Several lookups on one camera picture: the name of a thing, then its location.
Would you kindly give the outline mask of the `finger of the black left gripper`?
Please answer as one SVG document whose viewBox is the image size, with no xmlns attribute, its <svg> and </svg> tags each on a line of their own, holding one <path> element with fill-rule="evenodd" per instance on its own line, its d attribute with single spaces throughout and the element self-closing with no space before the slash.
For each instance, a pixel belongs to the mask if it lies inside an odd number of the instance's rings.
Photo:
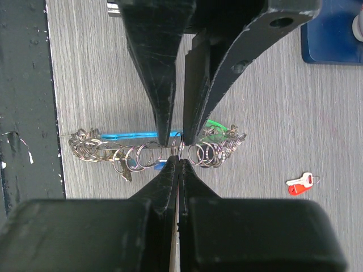
<svg viewBox="0 0 363 272">
<path fill-rule="evenodd" d="M 183 131 L 196 143 L 208 117 L 245 69 L 273 44 L 320 13 L 321 1 L 207 1 L 185 57 Z"/>
<path fill-rule="evenodd" d="M 153 109 L 157 138 L 168 145 L 176 94 L 176 58 L 195 1 L 117 1 L 129 54 Z"/>
</svg>

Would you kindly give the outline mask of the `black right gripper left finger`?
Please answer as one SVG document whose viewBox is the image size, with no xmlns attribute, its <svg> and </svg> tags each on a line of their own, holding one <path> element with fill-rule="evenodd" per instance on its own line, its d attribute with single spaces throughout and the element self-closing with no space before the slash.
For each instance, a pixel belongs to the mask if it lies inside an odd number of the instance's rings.
<svg viewBox="0 0 363 272">
<path fill-rule="evenodd" d="M 2 271 L 173 271 L 179 158 L 127 199 L 34 199 L 1 230 Z"/>
</svg>

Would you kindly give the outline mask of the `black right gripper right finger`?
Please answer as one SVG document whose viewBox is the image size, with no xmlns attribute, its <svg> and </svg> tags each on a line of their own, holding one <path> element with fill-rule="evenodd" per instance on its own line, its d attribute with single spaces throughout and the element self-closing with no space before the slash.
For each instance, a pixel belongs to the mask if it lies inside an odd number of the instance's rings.
<svg viewBox="0 0 363 272">
<path fill-rule="evenodd" d="M 322 207 L 303 199 L 222 198 L 187 160 L 179 174 L 182 271 L 346 271 Z"/>
</svg>

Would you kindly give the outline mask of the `blue key tag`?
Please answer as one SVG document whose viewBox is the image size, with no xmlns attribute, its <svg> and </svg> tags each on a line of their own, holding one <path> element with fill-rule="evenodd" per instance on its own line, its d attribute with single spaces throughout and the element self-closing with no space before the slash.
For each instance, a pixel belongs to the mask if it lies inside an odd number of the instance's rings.
<svg viewBox="0 0 363 272">
<path fill-rule="evenodd" d="M 167 160 L 165 160 L 165 159 L 158 160 L 156 162 L 156 164 L 154 165 L 154 170 L 161 171 L 163 169 L 163 167 L 166 165 L 166 163 L 167 163 Z"/>
</svg>

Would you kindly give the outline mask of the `steel key organizer blue handle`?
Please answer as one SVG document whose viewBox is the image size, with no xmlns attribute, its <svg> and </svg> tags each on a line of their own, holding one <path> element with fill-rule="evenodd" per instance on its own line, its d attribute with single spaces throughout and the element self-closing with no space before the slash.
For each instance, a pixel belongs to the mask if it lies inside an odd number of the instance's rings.
<svg viewBox="0 0 363 272">
<path fill-rule="evenodd" d="M 101 133 L 99 129 L 89 131 L 78 129 L 69 135 L 68 145 L 72 154 L 84 162 L 111 163 L 114 170 L 125 181 L 132 181 L 132 173 L 154 169 L 158 160 L 168 160 L 170 156 L 187 159 L 193 166 L 218 168 L 246 140 L 245 133 L 239 133 L 235 125 L 219 142 L 200 141 L 186 145 L 181 130 L 170 132 L 168 144 L 162 146 L 157 140 L 157 132 Z"/>
</svg>

